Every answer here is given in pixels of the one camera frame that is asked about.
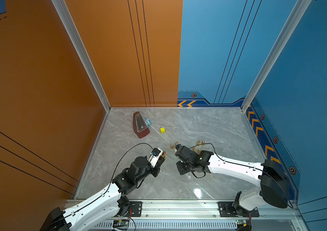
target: black cable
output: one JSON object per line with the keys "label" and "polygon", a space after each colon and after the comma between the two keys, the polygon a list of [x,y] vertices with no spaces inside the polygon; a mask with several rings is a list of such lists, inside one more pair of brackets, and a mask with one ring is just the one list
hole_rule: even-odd
{"label": "black cable", "polygon": [[141,184],[140,184],[139,186],[137,185],[137,187],[136,187],[136,188],[139,188],[139,187],[142,185],[142,183],[143,183],[144,179],[141,181]]}
{"label": "black cable", "polygon": [[[215,150],[215,147],[214,147],[214,145],[212,144],[212,143],[204,143],[204,144],[199,144],[199,145],[212,145],[212,148],[213,148],[213,152],[215,153],[215,155],[219,158],[219,159],[221,159],[220,158],[220,156],[216,153],[216,150]],[[224,161],[224,162],[227,162],[227,163],[230,163],[230,164],[237,164],[237,165],[241,165],[241,166],[244,166],[244,167],[248,167],[249,168],[249,166],[247,166],[247,165],[244,165],[244,164],[238,164],[238,163],[233,163],[233,162],[229,162],[229,161],[226,161],[226,160],[223,160],[223,159],[221,159],[222,161]],[[288,205],[290,208],[294,208],[293,207],[293,205],[292,205],[292,203],[290,202],[290,200],[289,200],[289,198],[288,198],[288,196],[286,195],[286,193],[284,192],[284,190],[283,190],[283,188],[280,186],[280,184],[270,175],[270,174],[268,174],[267,172],[265,172],[264,170],[261,170],[261,169],[258,169],[258,168],[254,168],[254,169],[257,169],[257,170],[259,170],[259,171],[261,171],[261,172],[263,172],[263,173],[265,173],[265,174],[267,174],[275,183],[277,183],[277,185],[280,187],[280,189],[281,189],[281,191],[284,193],[284,195],[285,195],[285,197],[287,198],[287,200],[288,200],[288,202],[290,203],[290,205]]]}
{"label": "black cable", "polygon": [[131,219],[134,222],[134,231],[137,229],[137,225],[135,224],[135,221],[130,217],[129,219]]}
{"label": "black cable", "polygon": [[206,173],[205,172],[203,172],[204,173],[204,175],[203,176],[201,176],[201,177],[197,177],[196,175],[194,175],[194,172],[192,172],[192,174],[193,174],[193,176],[195,177],[195,178],[204,178],[204,176],[206,176]]}
{"label": "black cable", "polygon": [[[130,150],[132,150],[132,149],[135,148],[136,146],[138,146],[138,145],[142,145],[142,144],[145,144],[145,145],[150,146],[151,149],[153,150],[152,146],[149,145],[149,144],[147,144],[147,143],[139,143],[139,144],[137,144],[137,145],[132,146],[129,150],[127,150],[127,151],[125,152],[125,154],[124,154],[124,155],[120,158],[120,160],[118,161],[118,163],[117,163],[117,165],[116,165],[116,167],[115,167],[114,173],[112,174],[112,177],[111,177],[110,183],[108,184],[108,187],[107,187],[106,191],[105,191],[102,195],[100,195],[99,197],[97,197],[96,199],[94,199],[92,202],[90,202],[89,204],[87,204],[86,206],[84,206],[84,207],[82,207],[82,208],[76,210],[76,211],[74,212],[74,214],[77,213],[77,212],[79,212],[79,211],[82,210],[83,208],[87,207],[87,206],[90,205],[91,203],[95,202],[95,201],[98,200],[101,196],[105,195],[106,192],[108,192],[108,189],[110,188],[110,185],[111,185],[111,183],[112,183],[112,179],[114,178],[114,175],[115,175],[115,172],[116,172],[117,166],[118,166],[118,164],[120,163],[120,161],[123,159],[123,157],[124,157],[124,156],[125,156],[125,155],[130,151]],[[59,221],[65,219],[66,217],[68,217],[68,216],[70,216],[70,215],[71,215],[71,214],[69,214],[69,215],[63,217],[62,219],[59,219],[58,221],[54,221],[54,222],[52,222],[48,227],[50,227],[50,226],[53,225],[53,224],[56,224],[57,222],[59,222]]]}

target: brown metronome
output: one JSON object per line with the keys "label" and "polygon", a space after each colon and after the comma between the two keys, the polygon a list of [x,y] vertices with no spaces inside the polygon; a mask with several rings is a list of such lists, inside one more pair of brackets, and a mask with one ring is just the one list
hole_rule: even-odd
{"label": "brown metronome", "polygon": [[139,112],[133,114],[133,130],[139,139],[149,134],[148,126]]}

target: orange wall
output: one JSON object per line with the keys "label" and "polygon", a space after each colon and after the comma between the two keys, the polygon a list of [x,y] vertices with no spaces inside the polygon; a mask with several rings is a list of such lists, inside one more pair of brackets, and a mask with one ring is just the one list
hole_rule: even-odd
{"label": "orange wall", "polygon": [[176,106],[182,0],[66,0],[111,106]]}
{"label": "orange wall", "polygon": [[39,157],[0,133],[0,230],[39,230],[73,197],[106,112],[51,1],[6,10],[0,132]]}

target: vent grille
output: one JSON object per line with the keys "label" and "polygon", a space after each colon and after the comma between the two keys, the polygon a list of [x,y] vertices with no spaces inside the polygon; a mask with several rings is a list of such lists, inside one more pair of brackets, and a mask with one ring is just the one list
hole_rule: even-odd
{"label": "vent grille", "polygon": [[[110,229],[113,220],[104,220],[95,225],[94,229]],[[236,229],[235,220],[142,220],[135,221],[137,229]],[[134,223],[129,222],[129,228],[134,228]]]}

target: blue wall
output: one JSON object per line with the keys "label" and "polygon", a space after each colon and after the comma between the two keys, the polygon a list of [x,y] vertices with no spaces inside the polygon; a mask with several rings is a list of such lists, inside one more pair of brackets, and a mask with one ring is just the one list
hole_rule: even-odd
{"label": "blue wall", "polygon": [[179,92],[199,92],[211,104],[231,104],[244,97],[295,2],[184,0]]}
{"label": "blue wall", "polygon": [[298,168],[307,225],[327,230],[327,0],[311,1],[256,99]]}

